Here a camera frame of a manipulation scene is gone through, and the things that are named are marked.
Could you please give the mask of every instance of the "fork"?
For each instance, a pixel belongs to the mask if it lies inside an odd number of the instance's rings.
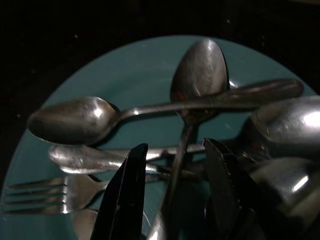
[[[145,176],[146,183],[165,179],[166,177],[160,174]],[[31,199],[4,201],[1,205],[6,214],[67,214],[89,205],[99,192],[106,189],[108,183],[109,181],[95,181],[88,175],[67,175],[10,185],[4,192],[5,198],[29,197]],[[4,207],[13,206],[21,208],[4,209]]]

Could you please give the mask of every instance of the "spoon handle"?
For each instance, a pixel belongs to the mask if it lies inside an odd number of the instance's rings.
[[[120,119],[188,109],[218,109],[220,111],[247,111],[265,104],[301,96],[304,86],[299,80],[278,79],[250,84],[220,94],[198,97],[193,100],[140,106],[120,114]]]
[[[164,197],[162,199],[161,205],[157,211],[147,240],[166,240],[170,238],[171,232],[171,219],[172,219],[172,208],[173,200],[175,197],[176,189],[180,182],[180,177],[182,173],[182,167],[184,163],[184,156],[188,146],[188,141],[194,130],[193,125],[184,124],[183,130],[180,136],[180,141],[176,150],[176,155],[172,163],[171,176],[166,187]]]
[[[187,146],[186,151],[191,153],[199,153],[203,152],[205,148],[202,146],[202,144],[199,143],[193,143],[189,144]],[[130,149],[105,149],[104,152],[110,153],[112,155],[126,157],[130,151]],[[146,160],[147,161],[153,161],[160,158],[164,158],[167,156],[176,155],[177,153],[177,147],[176,146],[165,146],[165,147],[159,147],[159,148],[149,148],[148,152],[146,154]]]

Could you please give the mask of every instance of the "black background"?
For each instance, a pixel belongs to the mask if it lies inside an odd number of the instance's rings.
[[[193,34],[256,49],[320,93],[320,5],[287,0],[2,0],[0,186],[28,115],[92,59]]]

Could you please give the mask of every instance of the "spoon bowl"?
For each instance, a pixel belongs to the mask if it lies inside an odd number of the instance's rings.
[[[33,113],[28,118],[27,127],[42,140],[81,145],[102,139],[108,128],[118,121],[118,111],[108,102],[99,97],[85,96]]]
[[[282,157],[254,164],[247,172],[273,212],[272,222],[265,224],[270,234],[275,239],[300,237],[320,213],[320,165]]]

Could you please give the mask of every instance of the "tarnished spoon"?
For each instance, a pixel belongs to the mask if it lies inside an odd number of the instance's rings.
[[[307,96],[261,107],[252,113],[238,137],[223,142],[237,155],[258,155],[261,158],[296,156],[317,160],[319,136],[320,96]],[[201,143],[191,144],[187,149],[189,153],[203,150]],[[176,151],[175,147],[151,148],[146,158],[155,160],[174,155]],[[107,166],[115,160],[121,164],[128,152],[127,149],[102,152],[88,146],[54,145],[49,150],[49,158],[65,172],[89,174],[108,170]]]
[[[130,117],[187,109],[250,110],[270,102],[299,97],[304,90],[294,79],[274,80],[240,87],[213,96],[117,111],[99,97],[86,96],[60,102],[33,113],[29,131],[58,144],[90,145],[103,139],[118,123]]]
[[[203,39],[192,45],[183,56],[172,80],[170,99],[175,103],[222,93],[227,90],[228,86],[227,69],[220,48],[214,41]],[[177,113],[183,120],[183,129],[173,159],[166,192],[147,239],[165,240],[168,238],[173,199],[179,186],[189,139],[201,122],[218,114],[214,109],[181,110]]]

